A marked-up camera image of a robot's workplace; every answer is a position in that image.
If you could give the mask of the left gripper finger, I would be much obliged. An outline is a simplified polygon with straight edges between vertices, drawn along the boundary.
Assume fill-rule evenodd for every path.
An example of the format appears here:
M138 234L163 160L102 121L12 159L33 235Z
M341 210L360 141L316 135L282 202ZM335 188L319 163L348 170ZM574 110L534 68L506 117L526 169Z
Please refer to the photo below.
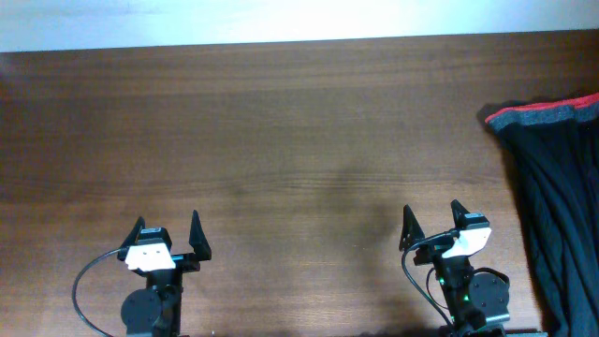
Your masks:
M129 232L129 234L126 236L123 243L121 244L121 248L125 249L125 248L128 248L129 246L133 245L137 241L140 232L144 228L145 228L145 220L140 216L137 219L132 230Z
M212 249L202 229L197 210L193 210L192 212L188 242L193 248L194 254L199 261L207 261L212 259Z

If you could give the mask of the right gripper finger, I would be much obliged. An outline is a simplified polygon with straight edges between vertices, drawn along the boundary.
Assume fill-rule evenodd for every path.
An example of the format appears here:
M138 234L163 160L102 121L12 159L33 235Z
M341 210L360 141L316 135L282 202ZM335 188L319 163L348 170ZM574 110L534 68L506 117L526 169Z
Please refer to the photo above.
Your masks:
M467 229L471 223L469 218L470 212L457 199L453 199L450 203L450 206L455 228Z
M399 243L399 250L406 251L415 243L425 239L425 234L416 220L412 209L406 204L402 209L402 234Z

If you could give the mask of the black leggings red waistband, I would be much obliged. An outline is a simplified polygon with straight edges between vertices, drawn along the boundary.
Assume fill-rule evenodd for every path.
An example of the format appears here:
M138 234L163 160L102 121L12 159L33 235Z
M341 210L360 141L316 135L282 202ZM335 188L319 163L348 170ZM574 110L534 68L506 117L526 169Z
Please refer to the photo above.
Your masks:
M598 96L505 105L484 123L515 163L553 335L597 335Z

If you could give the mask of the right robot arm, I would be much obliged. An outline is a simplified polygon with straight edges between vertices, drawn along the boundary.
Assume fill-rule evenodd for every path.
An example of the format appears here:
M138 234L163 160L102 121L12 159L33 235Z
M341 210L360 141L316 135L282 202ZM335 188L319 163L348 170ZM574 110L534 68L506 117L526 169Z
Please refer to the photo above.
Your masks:
M488 243L491 228L480 212L469 212L459 201L450 203L454 227L427 237L409 205L402 209L399 251L404 275L425 301L443 318L445 336L505 336L510 319L509 277L491 268L474 268L470 257ZM427 285L409 272L408 255L416 266L430 265L445 300L440 304Z

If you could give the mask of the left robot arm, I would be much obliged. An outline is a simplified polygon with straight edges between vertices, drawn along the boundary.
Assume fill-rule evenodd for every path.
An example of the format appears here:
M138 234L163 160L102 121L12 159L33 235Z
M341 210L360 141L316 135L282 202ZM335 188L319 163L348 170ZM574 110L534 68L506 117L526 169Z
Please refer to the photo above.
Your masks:
M120 246L117 258L145 279L145 287L130 293L121 307L127 336L181 334L183 276L200 271L212 259L212 249L197 211L192 212L190 253L173 255L172 240L164 227L147 227L139 218Z

